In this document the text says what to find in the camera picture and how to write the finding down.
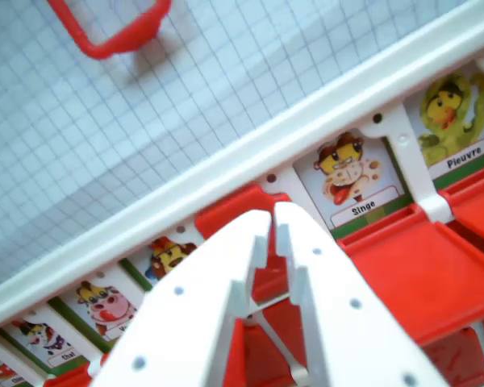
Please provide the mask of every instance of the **grid paper surface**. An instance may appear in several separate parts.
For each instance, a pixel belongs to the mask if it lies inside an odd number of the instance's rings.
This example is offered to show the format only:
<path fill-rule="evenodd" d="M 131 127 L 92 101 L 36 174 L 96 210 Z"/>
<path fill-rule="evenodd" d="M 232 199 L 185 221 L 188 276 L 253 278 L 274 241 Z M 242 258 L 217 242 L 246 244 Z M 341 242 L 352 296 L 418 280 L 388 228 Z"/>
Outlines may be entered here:
<path fill-rule="evenodd" d="M 44 0 L 0 0 L 0 283 L 465 0 L 174 0 L 87 58 Z M 94 42 L 149 0 L 71 0 Z"/>

